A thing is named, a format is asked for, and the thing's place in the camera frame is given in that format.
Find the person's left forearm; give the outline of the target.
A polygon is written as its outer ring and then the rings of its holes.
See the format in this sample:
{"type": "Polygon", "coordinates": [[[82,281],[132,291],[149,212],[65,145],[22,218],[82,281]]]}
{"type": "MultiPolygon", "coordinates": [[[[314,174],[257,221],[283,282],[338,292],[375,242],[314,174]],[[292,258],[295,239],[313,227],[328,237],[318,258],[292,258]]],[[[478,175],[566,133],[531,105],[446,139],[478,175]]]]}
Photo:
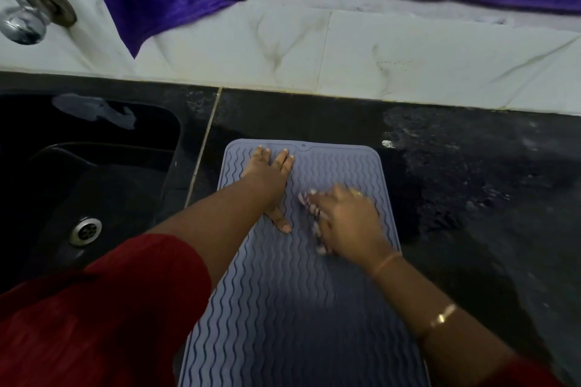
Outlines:
{"type": "Polygon", "coordinates": [[[255,188],[240,179],[161,222],[147,234],[179,238],[200,256],[215,289],[251,228],[263,215],[255,188]]]}

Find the black sink basin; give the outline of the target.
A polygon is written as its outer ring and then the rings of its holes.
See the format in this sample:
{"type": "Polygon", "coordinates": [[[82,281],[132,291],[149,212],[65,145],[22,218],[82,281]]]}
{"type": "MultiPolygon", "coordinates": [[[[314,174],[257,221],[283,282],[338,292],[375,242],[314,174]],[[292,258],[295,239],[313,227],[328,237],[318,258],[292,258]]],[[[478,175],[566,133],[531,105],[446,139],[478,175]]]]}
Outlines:
{"type": "Polygon", "coordinates": [[[82,268],[148,229],[180,136],[177,117],[128,107],[135,129],[61,112],[49,94],[0,96],[0,294],[43,275],[82,268]],[[85,217],[102,222],[83,248],[69,235],[85,217]]]}

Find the metal sink drain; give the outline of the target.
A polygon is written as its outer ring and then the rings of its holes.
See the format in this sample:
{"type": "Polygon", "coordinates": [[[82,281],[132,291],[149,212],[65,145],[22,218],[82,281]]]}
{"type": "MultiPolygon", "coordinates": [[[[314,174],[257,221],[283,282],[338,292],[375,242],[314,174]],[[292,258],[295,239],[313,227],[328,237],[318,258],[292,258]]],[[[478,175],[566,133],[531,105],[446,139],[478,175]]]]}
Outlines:
{"type": "Polygon", "coordinates": [[[102,232],[102,222],[94,217],[81,219],[71,230],[69,243],[73,247],[83,248],[93,243],[102,232]]]}

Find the red garment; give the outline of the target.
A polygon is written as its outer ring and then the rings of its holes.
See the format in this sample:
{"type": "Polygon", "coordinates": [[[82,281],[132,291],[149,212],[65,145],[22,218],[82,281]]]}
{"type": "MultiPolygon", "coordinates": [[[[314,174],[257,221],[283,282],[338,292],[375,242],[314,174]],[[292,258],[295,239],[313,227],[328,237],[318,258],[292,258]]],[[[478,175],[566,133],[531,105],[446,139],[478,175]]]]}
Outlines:
{"type": "MultiPolygon", "coordinates": [[[[142,234],[85,270],[0,296],[0,381],[169,387],[170,357],[207,308],[206,265],[179,238],[142,234]]],[[[565,387],[518,354],[474,387],[565,387]]]]}

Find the round metal faucet flange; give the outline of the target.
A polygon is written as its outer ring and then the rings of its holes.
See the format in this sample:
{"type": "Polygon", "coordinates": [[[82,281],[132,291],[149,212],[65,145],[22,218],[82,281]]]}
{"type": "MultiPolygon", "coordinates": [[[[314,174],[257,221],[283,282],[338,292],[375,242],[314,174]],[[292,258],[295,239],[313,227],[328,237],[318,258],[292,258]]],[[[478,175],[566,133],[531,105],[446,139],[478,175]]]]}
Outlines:
{"type": "Polygon", "coordinates": [[[69,29],[77,22],[76,12],[68,0],[34,0],[51,24],[69,29]]]}

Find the person's left hand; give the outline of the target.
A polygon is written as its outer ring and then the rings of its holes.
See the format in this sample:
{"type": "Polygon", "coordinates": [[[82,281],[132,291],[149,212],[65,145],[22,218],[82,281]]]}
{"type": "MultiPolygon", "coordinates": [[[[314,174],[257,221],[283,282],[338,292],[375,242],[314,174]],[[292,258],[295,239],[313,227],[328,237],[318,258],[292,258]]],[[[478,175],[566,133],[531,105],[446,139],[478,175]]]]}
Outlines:
{"type": "Polygon", "coordinates": [[[268,209],[280,207],[295,160],[287,148],[282,149],[273,160],[271,156],[271,149],[259,145],[251,153],[241,174],[244,181],[248,179],[254,184],[251,199],[259,202],[258,206],[266,218],[268,209]]]}

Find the person's right hand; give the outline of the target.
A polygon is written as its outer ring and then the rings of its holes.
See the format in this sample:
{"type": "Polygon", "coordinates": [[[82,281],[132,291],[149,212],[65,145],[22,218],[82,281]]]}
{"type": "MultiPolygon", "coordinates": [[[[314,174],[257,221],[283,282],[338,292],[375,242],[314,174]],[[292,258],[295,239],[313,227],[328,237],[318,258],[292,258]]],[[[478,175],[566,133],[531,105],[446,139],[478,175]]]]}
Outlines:
{"type": "Polygon", "coordinates": [[[325,243],[337,255],[372,274],[383,259],[396,250],[383,231],[373,202],[360,191],[336,184],[336,196],[315,195],[327,218],[321,222],[325,243]]]}

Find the person's right forearm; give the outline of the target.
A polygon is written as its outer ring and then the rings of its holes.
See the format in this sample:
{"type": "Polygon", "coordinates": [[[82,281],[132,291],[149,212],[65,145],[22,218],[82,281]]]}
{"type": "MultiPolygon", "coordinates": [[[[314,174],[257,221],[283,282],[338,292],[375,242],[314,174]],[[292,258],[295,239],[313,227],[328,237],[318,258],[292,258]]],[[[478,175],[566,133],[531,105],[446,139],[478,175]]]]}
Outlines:
{"type": "Polygon", "coordinates": [[[474,387],[515,357],[511,347],[402,256],[374,281],[449,386],[474,387]]]}

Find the thin gold bangle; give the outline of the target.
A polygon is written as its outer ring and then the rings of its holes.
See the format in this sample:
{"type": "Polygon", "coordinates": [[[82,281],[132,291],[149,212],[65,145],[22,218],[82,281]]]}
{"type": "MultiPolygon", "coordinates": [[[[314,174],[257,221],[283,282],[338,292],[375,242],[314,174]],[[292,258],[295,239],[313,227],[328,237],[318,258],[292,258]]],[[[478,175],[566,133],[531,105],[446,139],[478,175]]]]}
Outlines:
{"type": "Polygon", "coordinates": [[[376,266],[376,268],[374,269],[373,273],[371,274],[371,278],[372,279],[376,279],[377,276],[379,276],[379,274],[381,273],[382,269],[384,267],[386,267],[390,262],[392,262],[394,259],[397,259],[399,257],[401,257],[402,254],[399,252],[394,252],[391,255],[387,256],[385,259],[383,259],[383,261],[376,266]]]}

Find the grey torn sticker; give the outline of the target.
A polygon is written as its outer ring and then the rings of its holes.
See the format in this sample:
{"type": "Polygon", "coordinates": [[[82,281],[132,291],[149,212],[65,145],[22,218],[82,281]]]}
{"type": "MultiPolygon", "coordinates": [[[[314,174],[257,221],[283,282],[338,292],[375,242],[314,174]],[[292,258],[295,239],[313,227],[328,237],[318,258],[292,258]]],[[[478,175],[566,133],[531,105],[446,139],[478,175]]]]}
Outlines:
{"type": "Polygon", "coordinates": [[[64,93],[52,97],[51,104],[63,113],[89,122],[104,119],[126,130],[135,129],[136,117],[128,107],[120,112],[102,98],[64,93]]]}

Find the grey ribbed silicone mat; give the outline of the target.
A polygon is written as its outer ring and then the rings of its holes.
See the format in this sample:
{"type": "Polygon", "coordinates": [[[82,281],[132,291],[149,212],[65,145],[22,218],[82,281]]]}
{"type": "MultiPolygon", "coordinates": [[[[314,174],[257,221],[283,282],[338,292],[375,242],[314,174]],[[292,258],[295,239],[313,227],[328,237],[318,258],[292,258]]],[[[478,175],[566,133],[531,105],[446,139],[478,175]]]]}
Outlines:
{"type": "Polygon", "coordinates": [[[360,145],[239,139],[224,151],[218,188],[240,178],[253,150],[295,163],[283,234],[261,218],[243,241],[185,346],[179,387],[431,387],[410,332],[375,284],[317,253],[299,194],[343,183],[370,197],[400,250],[378,153],[360,145]]]}

